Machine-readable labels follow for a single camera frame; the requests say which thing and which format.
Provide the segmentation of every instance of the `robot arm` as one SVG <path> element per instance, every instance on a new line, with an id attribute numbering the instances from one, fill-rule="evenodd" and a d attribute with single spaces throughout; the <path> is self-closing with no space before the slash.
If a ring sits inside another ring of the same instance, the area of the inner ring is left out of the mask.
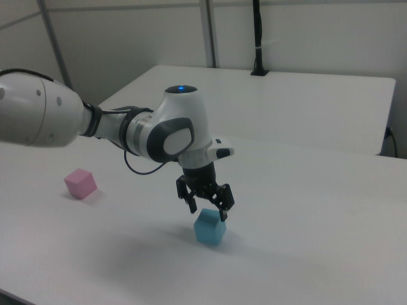
<path id="1" fill-rule="evenodd" d="M 234 150 L 209 135 L 204 102 L 195 87 L 166 89 L 154 112 L 133 106 L 102 110 L 51 78 L 21 72 L 27 71 L 0 71 L 0 141 L 57 147 L 84 135 L 108 139 L 127 153 L 159 163 L 177 161 L 184 174 L 177 180 L 178 196 L 191 213 L 197 210 L 198 196 L 218 207 L 222 221 L 227 218 L 234 200 L 228 184 L 217 185 L 213 161 Z"/>

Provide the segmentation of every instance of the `black cable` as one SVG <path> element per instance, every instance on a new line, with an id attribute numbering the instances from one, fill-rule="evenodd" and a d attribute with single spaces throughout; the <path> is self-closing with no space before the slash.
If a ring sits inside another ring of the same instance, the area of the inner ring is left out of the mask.
<path id="1" fill-rule="evenodd" d="M 159 170 L 161 167 L 163 167 L 164 165 L 166 165 L 166 163 L 163 163 L 163 164 L 161 164 L 159 167 L 155 168 L 154 170 L 152 170 L 152 171 L 150 171 L 150 172 L 141 173 L 141 172 L 138 172 L 137 170 L 134 170 L 134 169 L 130 166 L 130 164 L 128 164 L 128 161 L 127 161 L 127 152 L 126 152 L 126 151 L 124 152 L 124 157 L 125 157 L 125 163 L 126 163 L 127 167 L 128 167 L 132 172 L 136 173 L 137 175 L 149 175 L 149 174 L 151 174 L 151 173 L 155 173 L 155 172 L 156 172 L 157 170 Z"/>
<path id="2" fill-rule="evenodd" d="M 39 76 L 41 78 L 45 78 L 49 81 L 53 81 L 53 79 L 47 75 L 35 72 L 35 71 L 31 71 L 31 70 L 27 70 L 27 69 L 6 69 L 6 70 L 2 70 L 0 71 L 0 76 L 6 75 L 6 74 L 10 74 L 10 73 L 27 73 L 27 74 L 32 74 L 35 76 Z"/>
<path id="3" fill-rule="evenodd" d="M 391 129 L 389 130 L 389 135 L 391 135 L 391 137 L 392 137 L 392 139 L 393 139 L 393 144 L 394 144 L 394 156 L 395 156 L 396 158 L 398 158 L 398 157 L 397 157 L 396 139 L 394 138 L 394 134 L 393 134 L 393 132 L 392 132 Z"/>

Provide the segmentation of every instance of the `blue cube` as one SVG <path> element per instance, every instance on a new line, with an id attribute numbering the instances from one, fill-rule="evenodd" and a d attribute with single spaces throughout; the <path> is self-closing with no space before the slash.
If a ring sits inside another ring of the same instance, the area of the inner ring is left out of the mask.
<path id="1" fill-rule="evenodd" d="M 221 221 L 219 211 L 203 208 L 193 224 L 195 235 L 200 243 L 218 245 L 221 243 L 226 224 Z"/>

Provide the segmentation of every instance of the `tabletop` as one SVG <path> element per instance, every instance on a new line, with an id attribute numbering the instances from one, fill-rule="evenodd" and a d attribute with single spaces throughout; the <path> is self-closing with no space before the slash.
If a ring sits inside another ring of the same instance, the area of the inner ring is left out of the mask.
<path id="1" fill-rule="evenodd" d="M 395 81 L 158 65 L 102 106 L 157 109 L 174 85 L 198 88 L 212 133 L 374 155 L 382 150 Z"/>
<path id="2" fill-rule="evenodd" d="M 176 163 L 140 177 L 106 140 L 0 144 L 0 289 L 37 305 L 407 302 L 405 160 L 229 140 L 215 166 L 236 204 L 218 247 L 195 240 L 212 205 L 190 214 Z M 99 188 L 84 200 L 63 181 L 77 168 Z"/>

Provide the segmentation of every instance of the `white wall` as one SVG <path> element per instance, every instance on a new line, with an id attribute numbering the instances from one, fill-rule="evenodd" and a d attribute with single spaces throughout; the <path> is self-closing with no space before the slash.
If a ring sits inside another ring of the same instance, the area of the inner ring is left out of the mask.
<path id="1" fill-rule="evenodd" d="M 24 68 L 62 82 L 35 0 L 0 0 L 0 69 Z"/>
<path id="2" fill-rule="evenodd" d="M 252 69 L 251 1 L 227 2 L 214 1 L 218 64 Z M 389 125 L 407 158 L 407 3 L 262 5 L 261 17 L 271 70 L 396 79 Z M 390 139 L 383 151 L 392 156 Z"/>
<path id="3" fill-rule="evenodd" d="M 89 103 L 103 102 L 157 64 L 208 66 L 198 0 L 46 5 L 73 88 Z"/>

